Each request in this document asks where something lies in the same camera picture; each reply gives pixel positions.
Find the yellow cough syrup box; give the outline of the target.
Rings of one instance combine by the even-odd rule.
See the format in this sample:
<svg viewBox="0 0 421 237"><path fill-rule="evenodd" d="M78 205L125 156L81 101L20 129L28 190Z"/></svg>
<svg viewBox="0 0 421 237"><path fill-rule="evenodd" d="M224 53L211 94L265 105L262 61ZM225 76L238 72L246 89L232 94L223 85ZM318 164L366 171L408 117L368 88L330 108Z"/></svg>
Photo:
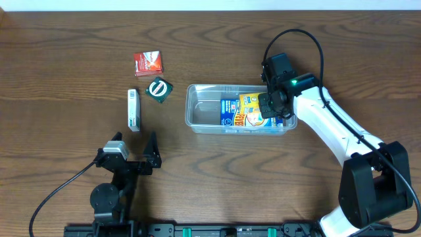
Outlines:
<svg viewBox="0 0 421 237"><path fill-rule="evenodd" d="M239 96L239 112L241 114L258 113L260 93L247 93Z"/></svg>

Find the white Panadol box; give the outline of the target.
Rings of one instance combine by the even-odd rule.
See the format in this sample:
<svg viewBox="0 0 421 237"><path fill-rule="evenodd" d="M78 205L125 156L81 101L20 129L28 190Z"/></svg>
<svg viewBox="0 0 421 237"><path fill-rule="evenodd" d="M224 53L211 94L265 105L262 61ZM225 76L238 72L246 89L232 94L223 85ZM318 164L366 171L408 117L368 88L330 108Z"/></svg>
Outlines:
<svg viewBox="0 0 421 237"><path fill-rule="evenodd" d="M128 127L132 132L140 131L140 98L136 89L128 90Z"/></svg>

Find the blue cooling patch box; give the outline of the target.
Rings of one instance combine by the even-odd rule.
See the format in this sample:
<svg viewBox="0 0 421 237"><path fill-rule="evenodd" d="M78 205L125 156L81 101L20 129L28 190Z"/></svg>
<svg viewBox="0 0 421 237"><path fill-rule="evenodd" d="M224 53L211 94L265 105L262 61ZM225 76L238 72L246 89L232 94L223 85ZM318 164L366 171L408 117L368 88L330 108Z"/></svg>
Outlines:
<svg viewBox="0 0 421 237"><path fill-rule="evenodd" d="M278 118L262 118L258 101L245 99L221 99L220 123L227 126L283 127Z"/></svg>

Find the green Zam-Buk box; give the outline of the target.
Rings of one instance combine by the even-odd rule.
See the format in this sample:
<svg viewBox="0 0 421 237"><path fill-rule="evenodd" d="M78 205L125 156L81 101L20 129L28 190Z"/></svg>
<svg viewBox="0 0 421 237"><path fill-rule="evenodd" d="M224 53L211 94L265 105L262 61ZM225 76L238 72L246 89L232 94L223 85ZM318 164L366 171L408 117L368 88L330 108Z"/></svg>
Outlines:
<svg viewBox="0 0 421 237"><path fill-rule="evenodd" d="M159 103L163 103L173 90L173 85L161 77L156 77L145 89L145 93Z"/></svg>

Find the clear plastic container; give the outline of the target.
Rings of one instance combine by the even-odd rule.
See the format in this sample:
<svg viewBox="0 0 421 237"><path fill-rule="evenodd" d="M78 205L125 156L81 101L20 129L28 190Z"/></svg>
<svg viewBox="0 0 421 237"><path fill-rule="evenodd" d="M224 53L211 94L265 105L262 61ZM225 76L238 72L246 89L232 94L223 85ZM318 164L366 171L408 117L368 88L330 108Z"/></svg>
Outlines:
<svg viewBox="0 0 421 237"><path fill-rule="evenodd" d="M281 136L297 126L297 118L284 119L283 127L227 126L220 123L220 100L241 94L263 93L265 86L193 84L187 89L186 124L196 133Z"/></svg>

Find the red medicine box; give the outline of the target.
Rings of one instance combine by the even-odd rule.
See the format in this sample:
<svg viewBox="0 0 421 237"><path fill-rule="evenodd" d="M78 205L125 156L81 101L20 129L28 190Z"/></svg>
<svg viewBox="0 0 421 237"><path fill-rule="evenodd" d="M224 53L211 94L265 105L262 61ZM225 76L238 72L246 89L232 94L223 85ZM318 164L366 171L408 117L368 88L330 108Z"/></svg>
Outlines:
<svg viewBox="0 0 421 237"><path fill-rule="evenodd" d="M160 51L148 51L134 54L135 76L151 76L163 73Z"/></svg>

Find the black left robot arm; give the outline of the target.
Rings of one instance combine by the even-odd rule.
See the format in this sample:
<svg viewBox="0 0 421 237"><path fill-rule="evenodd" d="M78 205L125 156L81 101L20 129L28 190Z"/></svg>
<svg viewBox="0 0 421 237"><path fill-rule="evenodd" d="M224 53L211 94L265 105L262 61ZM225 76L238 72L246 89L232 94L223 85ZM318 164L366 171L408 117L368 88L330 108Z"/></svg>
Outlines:
<svg viewBox="0 0 421 237"><path fill-rule="evenodd" d="M96 186L90 195L94 209L94 236L146 236L144 224L130 219L130 209L140 176L159 169L162 159L153 132L143 151L144 161L129 161L129 151L122 141L122 133L117 132L112 140L98 149L93 160L96 167L113 173L110 183Z"/></svg>

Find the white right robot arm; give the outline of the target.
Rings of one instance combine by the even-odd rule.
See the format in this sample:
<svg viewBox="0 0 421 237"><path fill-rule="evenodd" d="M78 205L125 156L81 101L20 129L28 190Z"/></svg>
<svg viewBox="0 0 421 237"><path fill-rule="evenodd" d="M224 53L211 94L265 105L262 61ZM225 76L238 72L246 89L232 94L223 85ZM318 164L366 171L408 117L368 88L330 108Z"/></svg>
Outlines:
<svg viewBox="0 0 421 237"><path fill-rule="evenodd" d="M399 142L384 143L356 123L331 97L322 79L299 76L285 53L265 58L259 96L262 117L297 117L331 149L342 167L339 205L320 219L324 236L392 231L380 221L420 208L411 186L409 158Z"/></svg>

